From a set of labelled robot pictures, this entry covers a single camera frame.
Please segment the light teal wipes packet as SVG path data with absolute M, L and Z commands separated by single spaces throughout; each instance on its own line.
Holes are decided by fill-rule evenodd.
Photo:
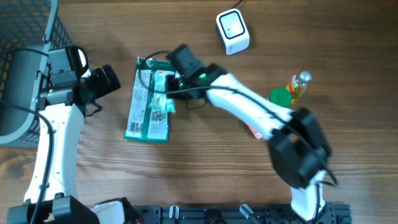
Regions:
M 152 96 L 149 107 L 158 111 L 175 113 L 174 100 L 167 98 L 165 91 L 166 76 L 155 73 L 154 76 L 154 94 Z

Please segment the green white plastic package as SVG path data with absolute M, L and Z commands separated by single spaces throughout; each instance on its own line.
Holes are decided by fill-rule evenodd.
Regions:
M 124 139 L 144 142 L 169 141 L 169 112 L 149 107 L 154 94 L 155 73 L 176 75 L 169 62 L 137 59 L 132 99 Z

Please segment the red Nescafe coffee stick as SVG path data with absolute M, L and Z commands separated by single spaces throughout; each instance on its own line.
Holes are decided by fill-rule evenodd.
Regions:
M 254 137 L 256 139 L 262 139 L 262 135 L 256 130 L 254 129 L 252 126 L 248 125 L 249 130 L 252 132 L 252 134 L 254 135 Z

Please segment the green lid white jar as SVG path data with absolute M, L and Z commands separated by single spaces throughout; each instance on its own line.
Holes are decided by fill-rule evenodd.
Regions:
M 285 88 L 276 88 L 272 90 L 268 100 L 278 106 L 288 108 L 292 103 L 292 95 Z

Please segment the yellow dish soap bottle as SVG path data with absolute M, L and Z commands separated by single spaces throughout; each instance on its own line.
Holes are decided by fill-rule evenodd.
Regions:
M 292 95 L 291 104 L 295 104 L 297 100 L 305 93 L 308 88 L 308 83 L 312 79 L 312 75 L 308 71 L 302 71 L 298 75 L 294 75 L 289 81 L 286 90 Z

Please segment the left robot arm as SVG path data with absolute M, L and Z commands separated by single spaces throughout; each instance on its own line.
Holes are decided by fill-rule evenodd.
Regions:
M 83 205 L 76 194 L 76 157 L 86 106 L 120 89 L 110 65 L 89 69 L 86 52 L 72 45 L 49 50 L 49 73 L 40 81 L 36 108 L 40 137 L 34 174 L 24 203 L 11 207 L 8 223 L 139 223 L 127 198 Z

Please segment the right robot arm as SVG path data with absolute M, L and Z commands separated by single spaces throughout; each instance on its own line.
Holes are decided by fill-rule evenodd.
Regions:
M 244 123 L 254 127 L 266 141 L 274 170 L 290 186 L 291 208 L 301 220 L 316 223 L 326 205 L 323 180 L 337 180 L 328 166 L 331 147 L 314 114 L 270 102 L 244 86 L 232 73 L 211 63 L 204 65 L 187 45 L 167 54 L 180 77 L 167 95 L 172 98 L 205 98 Z

